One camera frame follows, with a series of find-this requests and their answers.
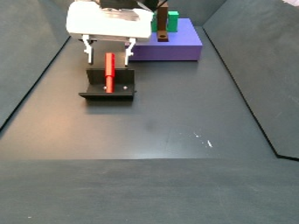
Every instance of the green block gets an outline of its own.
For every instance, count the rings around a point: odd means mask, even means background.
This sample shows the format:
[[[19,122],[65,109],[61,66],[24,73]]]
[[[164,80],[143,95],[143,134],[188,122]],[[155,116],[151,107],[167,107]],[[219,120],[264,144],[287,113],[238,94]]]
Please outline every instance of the green block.
[[[179,11],[168,11],[168,19],[178,19],[179,16]]]
[[[154,20],[152,20],[152,32],[156,32],[158,28],[156,28],[156,14],[154,14]]]
[[[178,32],[179,12],[168,11],[167,31]]]

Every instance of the black base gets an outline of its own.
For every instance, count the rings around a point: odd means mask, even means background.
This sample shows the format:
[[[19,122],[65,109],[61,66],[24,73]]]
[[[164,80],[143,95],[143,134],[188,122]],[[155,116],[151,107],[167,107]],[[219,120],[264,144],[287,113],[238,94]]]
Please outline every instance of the black base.
[[[91,101],[132,101],[135,98],[135,70],[116,69],[115,92],[105,90],[105,70],[88,69],[88,91],[79,93],[81,97]]]

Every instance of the red stick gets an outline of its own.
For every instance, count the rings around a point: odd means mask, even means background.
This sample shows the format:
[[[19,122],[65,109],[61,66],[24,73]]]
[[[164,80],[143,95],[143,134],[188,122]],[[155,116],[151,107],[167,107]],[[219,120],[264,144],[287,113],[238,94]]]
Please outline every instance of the red stick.
[[[107,77],[107,93],[112,94],[115,91],[115,54],[107,52],[105,56],[105,77]]]

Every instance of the gray wall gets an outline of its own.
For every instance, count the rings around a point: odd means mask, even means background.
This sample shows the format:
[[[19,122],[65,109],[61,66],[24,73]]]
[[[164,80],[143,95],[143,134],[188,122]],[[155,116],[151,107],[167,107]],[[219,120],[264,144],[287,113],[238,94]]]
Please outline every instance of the gray wall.
[[[204,29],[276,153],[299,158],[299,10],[228,0]]]
[[[0,129],[68,39],[52,1],[0,0]]]
[[[203,26],[227,0],[168,0],[170,9],[180,12],[180,18],[190,18],[194,25]]]

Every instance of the purple box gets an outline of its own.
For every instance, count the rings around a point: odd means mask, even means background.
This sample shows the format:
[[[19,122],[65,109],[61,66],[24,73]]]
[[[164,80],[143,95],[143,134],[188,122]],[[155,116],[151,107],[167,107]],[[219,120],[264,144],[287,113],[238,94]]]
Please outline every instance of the purple box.
[[[156,32],[148,42],[136,43],[129,60],[199,60],[202,41],[188,18],[179,18],[178,32],[168,32],[170,42],[158,42]]]

